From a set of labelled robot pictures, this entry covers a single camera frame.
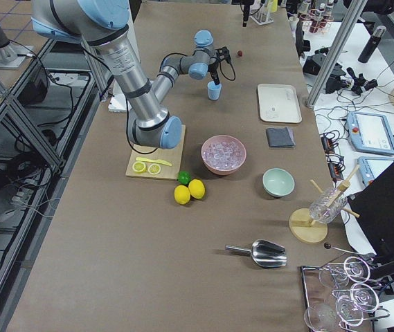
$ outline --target green bowl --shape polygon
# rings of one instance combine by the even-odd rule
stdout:
[[[295,181],[288,171],[271,168],[263,174],[263,187],[269,195],[284,197],[294,190]]]

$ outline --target white table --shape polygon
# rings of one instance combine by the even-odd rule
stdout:
[[[339,27],[340,23],[333,23],[328,33],[312,34],[306,32],[304,39],[309,40],[311,43],[311,51],[306,53],[306,55],[312,55],[314,54],[315,50],[318,50],[322,47],[331,46]],[[339,105],[346,107],[346,105],[350,104],[349,100],[354,100],[357,110],[359,111],[365,113],[384,114],[388,118],[388,123],[394,134],[394,105],[389,103],[390,100],[386,94],[391,93],[391,91],[394,89],[394,74],[389,68],[383,71],[388,67],[388,64],[378,49],[375,50],[368,63],[362,64],[357,61],[357,58],[363,47],[366,45],[368,39],[369,34],[364,28],[363,24],[356,24],[352,34],[343,48],[343,52],[339,57],[338,63],[343,66],[344,71],[346,71],[346,68],[351,67],[354,70],[356,76],[358,76],[360,73],[363,73],[367,80],[376,78],[379,89],[373,89],[370,93],[365,92],[360,98],[350,91],[343,91],[341,93],[341,97],[338,96],[337,92],[327,95],[321,94],[314,107],[319,133],[338,130],[341,133],[341,137],[343,135],[344,137],[347,137],[343,127],[345,122],[340,120],[331,120],[332,118],[338,119],[346,117],[346,110],[342,108],[335,108],[332,112],[331,110]],[[312,85],[314,83],[315,76],[305,74],[305,79],[307,84]],[[373,106],[373,108],[365,107],[360,109],[361,106]],[[337,152],[345,157],[344,161],[346,169],[343,172],[344,178],[349,175],[354,166],[357,164],[358,157],[378,156],[356,151],[350,140],[346,139],[339,141],[339,148],[337,149]],[[346,194],[360,192],[364,189],[364,184],[362,183],[360,174],[353,176],[350,182],[351,186]],[[350,245],[355,248],[355,250],[364,253],[374,252],[366,236],[361,231],[357,220],[353,216],[346,224],[346,233],[348,235]],[[376,323],[376,332],[386,331],[387,327],[394,326],[394,299],[384,302],[383,307],[387,308],[391,312],[391,316]]]

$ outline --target folded cloth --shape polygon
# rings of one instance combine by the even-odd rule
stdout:
[[[291,128],[267,128],[269,147],[295,147],[294,131]]]

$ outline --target yellow lemon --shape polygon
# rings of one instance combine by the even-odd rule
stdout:
[[[190,192],[185,185],[179,185],[175,188],[174,198],[178,204],[186,204],[190,201]]]
[[[204,187],[203,181],[194,179],[189,182],[189,192],[194,199],[202,199],[206,193],[206,188]]]
[[[161,172],[161,166],[158,164],[150,164],[147,171],[149,172],[149,174],[157,175]]]
[[[135,163],[132,164],[132,170],[135,173],[143,173],[146,172],[146,163],[143,161],[136,161]]]

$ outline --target small bowl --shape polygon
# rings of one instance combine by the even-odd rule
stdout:
[[[284,197],[294,190],[295,181],[288,171],[271,168],[263,174],[263,187],[269,195]]]
[[[235,137],[217,135],[203,143],[202,158],[212,173],[228,175],[243,165],[246,160],[246,148]]]

